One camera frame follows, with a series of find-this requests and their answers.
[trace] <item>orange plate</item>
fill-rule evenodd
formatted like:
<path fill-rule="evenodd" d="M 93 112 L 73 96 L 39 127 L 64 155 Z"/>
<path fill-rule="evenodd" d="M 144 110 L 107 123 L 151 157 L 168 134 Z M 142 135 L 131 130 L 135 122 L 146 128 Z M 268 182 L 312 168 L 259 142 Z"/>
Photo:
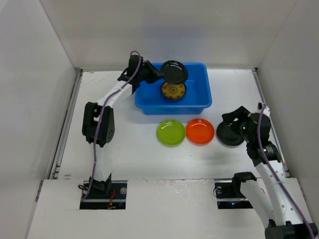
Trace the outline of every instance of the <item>orange plate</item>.
<path fill-rule="evenodd" d="M 196 144 L 207 144 L 215 136 L 213 125 L 205 119 L 193 119 L 186 127 L 187 138 Z"/>

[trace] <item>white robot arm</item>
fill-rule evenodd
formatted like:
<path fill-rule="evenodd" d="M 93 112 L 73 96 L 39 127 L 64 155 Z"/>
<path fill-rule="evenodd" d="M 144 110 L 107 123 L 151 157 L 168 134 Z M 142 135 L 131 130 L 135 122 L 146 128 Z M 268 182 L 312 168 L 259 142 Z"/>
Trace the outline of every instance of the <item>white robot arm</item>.
<path fill-rule="evenodd" d="M 268 194 L 261 190 L 251 172 L 236 173 L 232 179 L 232 190 L 249 200 L 264 225 L 266 239 L 313 239 L 318 234 L 316 225 L 307 222 L 285 186 L 281 156 L 269 141 L 269 116 L 269 108 L 261 103 L 255 113 L 240 107 L 222 115 L 231 130 L 242 135 L 247 142 L 247 153 Z"/>
<path fill-rule="evenodd" d="M 101 164 L 107 164 L 109 160 L 105 158 L 97 159 L 96 145 L 103 147 L 113 138 L 115 133 L 113 107 L 115 103 L 134 93 L 140 86 L 141 81 L 152 84 L 161 78 L 171 84 L 181 84 L 187 80 L 188 71 L 182 63 L 177 61 L 164 62 L 159 71 L 149 61 L 143 59 L 139 53 L 138 55 L 132 55 L 131 53 L 129 65 L 118 78 L 113 89 L 97 102 L 86 104 L 82 134 L 87 142 L 93 143 L 94 154 L 94 165 L 89 185 L 79 186 L 87 192 L 86 196 L 91 189 L 98 194 L 110 194 L 111 170 L 110 167 L 101 167 Z"/>

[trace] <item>white enclosure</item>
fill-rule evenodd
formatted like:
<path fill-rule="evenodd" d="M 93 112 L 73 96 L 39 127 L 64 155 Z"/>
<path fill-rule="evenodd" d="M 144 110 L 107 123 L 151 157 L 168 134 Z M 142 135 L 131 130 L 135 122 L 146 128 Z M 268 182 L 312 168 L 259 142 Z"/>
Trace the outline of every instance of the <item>white enclosure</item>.
<path fill-rule="evenodd" d="M 133 49 L 152 62 L 258 68 L 288 169 L 319 224 L 318 12 L 317 0 L 0 0 L 0 238 L 27 237 L 74 67 L 123 69 Z M 62 184 L 46 182 L 44 197 Z M 42 238 L 37 227 L 30 235 Z"/>

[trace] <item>blue plastic basin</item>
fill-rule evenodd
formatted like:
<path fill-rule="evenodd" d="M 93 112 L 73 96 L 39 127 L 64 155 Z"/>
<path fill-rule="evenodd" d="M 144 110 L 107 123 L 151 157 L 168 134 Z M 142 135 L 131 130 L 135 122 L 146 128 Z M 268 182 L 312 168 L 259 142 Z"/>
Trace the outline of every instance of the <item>blue plastic basin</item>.
<path fill-rule="evenodd" d="M 162 63 L 153 64 L 158 70 Z M 166 99 L 161 86 L 164 79 L 153 84 L 141 82 L 135 93 L 135 105 L 146 115 L 197 115 L 212 104 L 206 66 L 202 63 L 185 63 L 188 70 L 186 95 L 179 101 Z"/>

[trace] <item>cable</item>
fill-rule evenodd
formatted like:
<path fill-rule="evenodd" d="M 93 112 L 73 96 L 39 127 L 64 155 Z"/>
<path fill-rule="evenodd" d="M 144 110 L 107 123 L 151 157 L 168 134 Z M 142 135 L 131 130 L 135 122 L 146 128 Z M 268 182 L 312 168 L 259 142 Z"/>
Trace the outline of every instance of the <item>cable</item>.
<path fill-rule="evenodd" d="M 107 102 L 109 101 L 109 99 L 111 97 L 113 97 L 114 95 L 116 95 L 118 92 L 120 92 L 134 77 L 135 75 L 137 74 L 139 68 L 140 68 L 140 65 L 142 63 L 142 56 L 141 54 L 138 52 L 138 51 L 131 51 L 131 56 L 133 55 L 133 53 L 136 53 L 138 54 L 139 56 L 139 63 L 135 69 L 135 72 L 133 73 L 133 75 L 128 79 L 128 81 L 122 85 L 122 87 L 120 89 L 118 89 L 117 91 L 111 93 L 104 101 L 103 103 L 103 106 L 101 108 L 101 113 L 100 113 L 100 117 L 99 117 L 99 121 L 98 121 L 98 125 L 96 126 L 96 130 L 95 130 L 95 135 L 94 135 L 94 141 L 93 141 L 93 157 L 94 157 L 94 163 L 93 163 L 93 169 L 92 169 L 92 174 L 91 174 L 91 179 L 90 179 L 90 182 L 89 182 L 89 186 L 87 188 L 87 192 L 85 194 L 85 196 L 82 198 L 81 202 L 83 202 L 87 196 L 89 195 L 90 193 L 90 190 L 91 190 L 91 187 L 92 187 L 92 183 L 93 183 L 93 177 L 94 177 L 94 173 L 95 173 L 95 167 L 96 167 L 96 163 L 97 163 L 97 156 L 96 156 L 96 142 L 98 140 L 98 134 L 99 134 L 99 131 L 100 131 L 100 126 L 101 126 L 101 122 L 102 122 L 102 116 L 103 116 L 103 113 L 104 113 L 104 109 L 106 107 L 106 104 Z"/>
<path fill-rule="evenodd" d="M 280 180 L 280 178 L 278 177 L 277 173 L 275 172 L 275 170 L 273 169 L 273 167 L 271 166 L 270 162 L 268 161 L 268 158 L 264 152 L 264 148 L 263 145 L 261 144 L 261 137 L 260 137 L 260 124 L 261 124 L 261 120 L 263 117 L 263 112 L 265 110 L 265 108 L 267 107 L 266 104 L 263 105 L 263 108 L 261 109 L 261 112 L 259 114 L 259 118 L 258 118 L 258 125 L 257 125 L 257 138 L 258 138 L 258 144 L 259 144 L 259 148 L 260 151 L 262 152 L 262 156 L 264 161 L 267 163 L 270 171 L 272 172 L 272 174 L 274 175 L 275 179 L 277 180 L 278 184 L 280 185 L 280 187 L 282 188 L 282 190 L 284 191 L 284 193 L 286 194 L 286 196 L 288 197 L 288 199 L 290 200 L 290 202 L 294 205 L 294 207 L 296 208 L 297 212 L 299 213 L 300 217 L 303 219 L 309 234 L 311 236 L 312 239 L 315 239 L 315 235 L 313 234 L 313 231 L 311 230 L 311 227 L 309 225 L 309 222 L 307 221 L 306 217 L 304 216 L 304 214 L 302 213 L 302 211 L 300 210 L 300 208 L 298 207 L 297 203 L 294 201 L 294 199 L 292 198 L 292 196 L 290 195 L 290 193 L 288 192 L 288 190 L 286 189 L 286 187 L 283 185 L 282 181 Z"/>
<path fill-rule="evenodd" d="M 78 185 L 78 188 L 81 189 L 82 191 L 88 191 L 88 188 L 81 184 Z"/>
<path fill-rule="evenodd" d="M 111 192 L 111 198 L 110 201 L 106 207 L 106 209 L 109 209 L 110 205 L 112 204 L 112 200 L 115 198 L 115 190 L 113 189 L 113 191 Z"/>
<path fill-rule="evenodd" d="M 213 189 L 213 195 L 215 196 L 215 198 L 217 198 L 217 194 L 221 194 L 222 193 L 220 189 L 221 188 L 219 186 L 217 186 L 217 187 L 215 187 Z"/>

